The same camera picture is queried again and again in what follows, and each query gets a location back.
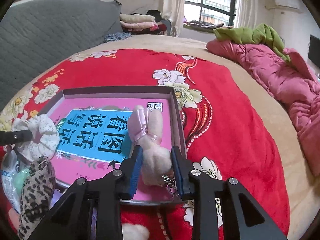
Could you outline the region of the pink shallow cardboard box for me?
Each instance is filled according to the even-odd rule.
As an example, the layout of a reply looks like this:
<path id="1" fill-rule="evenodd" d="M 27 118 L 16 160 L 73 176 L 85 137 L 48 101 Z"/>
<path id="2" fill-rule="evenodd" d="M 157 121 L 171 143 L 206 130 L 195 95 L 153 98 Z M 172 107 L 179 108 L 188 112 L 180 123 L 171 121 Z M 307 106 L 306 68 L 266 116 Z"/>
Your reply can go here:
<path id="1" fill-rule="evenodd" d="M 174 90 L 165 86 L 111 86 L 64 89 L 41 109 L 56 124 L 60 143 L 52 159 L 56 182 L 68 188 L 76 179 L 95 180 L 120 167 L 133 144 L 127 121 L 136 105 L 163 116 L 161 145 L 185 140 Z"/>

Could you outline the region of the white plush ball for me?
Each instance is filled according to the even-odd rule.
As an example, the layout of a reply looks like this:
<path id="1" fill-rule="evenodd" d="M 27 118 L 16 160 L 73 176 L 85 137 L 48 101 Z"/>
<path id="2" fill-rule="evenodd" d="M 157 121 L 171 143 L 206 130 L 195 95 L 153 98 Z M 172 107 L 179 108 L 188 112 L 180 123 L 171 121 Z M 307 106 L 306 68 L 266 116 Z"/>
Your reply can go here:
<path id="1" fill-rule="evenodd" d="M 121 225 L 123 240 L 148 240 L 150 236 L 149 230 L 139 224 L 125 223 Z"/>

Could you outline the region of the leopard print scrunchie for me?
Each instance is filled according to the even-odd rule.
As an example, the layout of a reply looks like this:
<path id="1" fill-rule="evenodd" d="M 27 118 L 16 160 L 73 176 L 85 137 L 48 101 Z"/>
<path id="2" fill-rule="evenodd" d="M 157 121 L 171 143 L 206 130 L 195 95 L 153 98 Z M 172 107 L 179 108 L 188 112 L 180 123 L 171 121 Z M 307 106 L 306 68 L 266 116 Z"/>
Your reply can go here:
<path id="1" fill-rule="evenodd" d="M 20 198 L 18 237 L 28 239 L 50 208 L 55 189 L 55 170 L 46 156 L 31 163 Z"/>

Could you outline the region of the green jacket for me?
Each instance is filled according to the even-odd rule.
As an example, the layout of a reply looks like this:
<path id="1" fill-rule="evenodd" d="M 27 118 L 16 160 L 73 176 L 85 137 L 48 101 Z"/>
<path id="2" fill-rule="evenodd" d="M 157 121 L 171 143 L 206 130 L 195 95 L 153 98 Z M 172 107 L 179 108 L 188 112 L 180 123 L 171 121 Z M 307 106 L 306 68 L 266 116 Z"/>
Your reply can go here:
<path id="1" fill-rule="evenodd" d="M 270 48 L 284 61 L 290 62 L 290 56 L 284 52 L 285 45 L 279 34 L 269 25 L 261 23 L 256 28 L 217 28 L 213 30 L 219 41 L 230 40 L 236 44 L 263 44 Z"/>

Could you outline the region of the white dotted scrunchie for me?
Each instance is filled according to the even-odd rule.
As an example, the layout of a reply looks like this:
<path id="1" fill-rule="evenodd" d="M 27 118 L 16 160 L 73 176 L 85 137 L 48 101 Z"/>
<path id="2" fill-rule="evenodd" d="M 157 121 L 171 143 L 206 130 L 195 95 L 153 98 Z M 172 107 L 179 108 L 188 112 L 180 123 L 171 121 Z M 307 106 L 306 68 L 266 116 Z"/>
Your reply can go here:
<path id="1" fill-rule="evenodd" d="M 28 120 L 17 118 L 13 121 L 13 132 L 26 129 L 31 131 L 32 137 L 27 142 L 15 144 L 18 152 L 30 162 L 42 155 L 51 159 L 60 142 L 59 133 L 51 118 L 41 114 Z"/>

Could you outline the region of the window with dark frame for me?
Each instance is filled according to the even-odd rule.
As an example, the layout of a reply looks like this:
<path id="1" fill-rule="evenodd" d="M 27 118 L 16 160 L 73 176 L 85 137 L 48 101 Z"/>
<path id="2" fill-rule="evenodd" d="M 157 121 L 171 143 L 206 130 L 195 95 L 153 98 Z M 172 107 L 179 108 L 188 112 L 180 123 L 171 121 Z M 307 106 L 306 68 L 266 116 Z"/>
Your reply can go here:
<path id="1" fill-rule="evenodd" d="M 184 21 L 234 24 L 237 0 L 184 0 Z"/>

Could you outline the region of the green sponge plastic pack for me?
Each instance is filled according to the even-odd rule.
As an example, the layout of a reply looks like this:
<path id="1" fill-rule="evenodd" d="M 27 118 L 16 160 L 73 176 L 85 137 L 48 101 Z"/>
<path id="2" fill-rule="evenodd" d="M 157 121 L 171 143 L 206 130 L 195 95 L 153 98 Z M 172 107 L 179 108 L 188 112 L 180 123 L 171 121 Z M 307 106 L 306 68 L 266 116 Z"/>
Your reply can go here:
<path id="1" fill-rule="evenodd" d="M 8 151 L 1 164 L 3 191 L 15 211 L 21 213 L 20 201 L 22 187 L 29 176 L 29 165 L 25 165 L 14 150 Z"/>

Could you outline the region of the black television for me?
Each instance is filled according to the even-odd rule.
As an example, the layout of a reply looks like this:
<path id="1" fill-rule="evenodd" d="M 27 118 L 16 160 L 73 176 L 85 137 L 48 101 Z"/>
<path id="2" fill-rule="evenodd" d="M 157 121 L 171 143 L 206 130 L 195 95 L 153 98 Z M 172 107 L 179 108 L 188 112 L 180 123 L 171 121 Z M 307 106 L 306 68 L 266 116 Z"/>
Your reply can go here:
<path id="1" fill-rule="evenodd" d="M 317 67 L 320 67 L 320 39 L 310 35 L 308 59 Z"/>

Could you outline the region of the beige bed sheet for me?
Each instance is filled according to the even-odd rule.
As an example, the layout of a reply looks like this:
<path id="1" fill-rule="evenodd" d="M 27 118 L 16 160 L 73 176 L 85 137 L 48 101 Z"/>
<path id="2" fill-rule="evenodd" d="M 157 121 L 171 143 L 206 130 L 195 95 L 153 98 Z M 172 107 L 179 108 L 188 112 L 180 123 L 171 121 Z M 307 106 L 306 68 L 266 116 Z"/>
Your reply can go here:
<path id="1" fill-rule="evenodd" d="M 15 118 L 39 113 L 63 88 L 154 86 L 163 81 L 155 76 L 158 69 L 184 76 L 178 101 L 191 158 L 197 146 L 212 142 L 219 127 L 240 127 L 245 109 L 236 107 L 236 94 L 252 105 L 281 157 L 290 204 L 288 238 L 303 238 L 319 211 L 319 179 L 309 170 L 287 111 L 240 65 L 210 53 L 204 42 L 141 35 L 69 53 L 1 108 L 1 129 L 10 130 Z"/>

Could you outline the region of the pink plush bunny keychain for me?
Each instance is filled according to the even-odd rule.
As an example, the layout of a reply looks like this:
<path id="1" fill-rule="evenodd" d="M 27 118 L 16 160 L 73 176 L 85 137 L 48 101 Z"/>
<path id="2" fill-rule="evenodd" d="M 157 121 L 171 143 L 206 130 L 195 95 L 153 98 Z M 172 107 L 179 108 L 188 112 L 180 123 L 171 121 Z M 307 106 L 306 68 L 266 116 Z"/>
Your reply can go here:
<path id="1" fill-rule="evenodd" d="M 161 146 L 163 116 L 160 110 L 136 105 L 127 121 L 130 140 L 143 150 L 142 180 L 148 186 L 165 185 L 164 176 L 172 174 L 171 152 Z"/>

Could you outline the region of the white air conditioner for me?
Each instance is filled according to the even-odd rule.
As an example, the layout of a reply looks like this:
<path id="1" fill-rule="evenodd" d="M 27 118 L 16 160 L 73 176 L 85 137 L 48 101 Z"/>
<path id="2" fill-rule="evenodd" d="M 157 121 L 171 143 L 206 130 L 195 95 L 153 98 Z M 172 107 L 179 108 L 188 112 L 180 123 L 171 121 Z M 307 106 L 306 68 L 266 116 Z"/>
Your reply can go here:
<path id="1" fill-rule="evenodd" d="M 300 9 L 299 0 L 274 0 L 276 7 L 284 7 L 289 9 Z"/>

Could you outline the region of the dark blanket on windowsill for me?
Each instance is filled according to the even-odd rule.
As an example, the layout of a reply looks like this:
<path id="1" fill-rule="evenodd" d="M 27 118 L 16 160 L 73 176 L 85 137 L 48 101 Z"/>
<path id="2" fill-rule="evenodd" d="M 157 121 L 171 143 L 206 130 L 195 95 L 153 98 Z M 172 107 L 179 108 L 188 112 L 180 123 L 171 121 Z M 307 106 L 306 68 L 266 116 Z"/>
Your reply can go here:
<path id="1" fill-rule="evenodd" d="M 188 22 L 187 25 L 197 27 L 197 28 L 202 28 L 202 29 L 217 29 L 217 28 L 223 27 L 224 23 L 210 24 L 204 21 L 192 20 Z"/>

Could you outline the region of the white curtain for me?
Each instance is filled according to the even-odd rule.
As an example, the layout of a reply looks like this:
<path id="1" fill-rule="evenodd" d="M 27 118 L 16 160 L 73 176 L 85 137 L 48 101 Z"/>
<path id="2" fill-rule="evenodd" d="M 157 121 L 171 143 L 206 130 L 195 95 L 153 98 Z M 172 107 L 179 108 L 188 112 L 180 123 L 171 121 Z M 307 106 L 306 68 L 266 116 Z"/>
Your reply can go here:
<path id="1" fill-rule="evenodd" d="M 259 0 L 237 0 L 234 27 L 254 28 L 258 19 Z"/>
<path id="2" fill-rule="evenodd" d="M 184 0 L 163 0 L 162 17 L 171 22 L 171 35 L 179 37 L 183 29 Z"/>

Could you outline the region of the blue patterned cloth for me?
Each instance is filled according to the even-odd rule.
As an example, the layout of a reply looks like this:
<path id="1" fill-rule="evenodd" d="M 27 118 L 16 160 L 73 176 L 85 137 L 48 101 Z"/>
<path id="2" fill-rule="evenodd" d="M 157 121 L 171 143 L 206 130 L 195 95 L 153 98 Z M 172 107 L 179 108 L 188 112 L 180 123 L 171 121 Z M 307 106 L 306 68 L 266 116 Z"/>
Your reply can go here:
<path id="1" fill-rule="evenodd" d="M 104 43 L 112 41 L 121 41 L 131 37 L 131 33 L 114 33 L 108 34 L 104 37 Z"/>

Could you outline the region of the red floral blanket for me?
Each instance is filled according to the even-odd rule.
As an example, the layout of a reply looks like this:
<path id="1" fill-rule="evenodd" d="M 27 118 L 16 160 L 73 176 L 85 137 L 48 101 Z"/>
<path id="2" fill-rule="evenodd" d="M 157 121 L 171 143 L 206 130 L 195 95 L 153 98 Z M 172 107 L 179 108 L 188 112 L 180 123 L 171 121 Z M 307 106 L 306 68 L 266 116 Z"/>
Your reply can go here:
<path id="1" fill-rule="evenodd" d="M 238 178 L 283 233 L 289 197 L 276 143 L 225 66 L 197 55 L 121 49 L 78 53 L 58 64 L 1 112 L 1 130 L 35 116 L 57 92 L 92 86 L 169 86 L 183 117 L 187 156 L 212 178 Z"/>

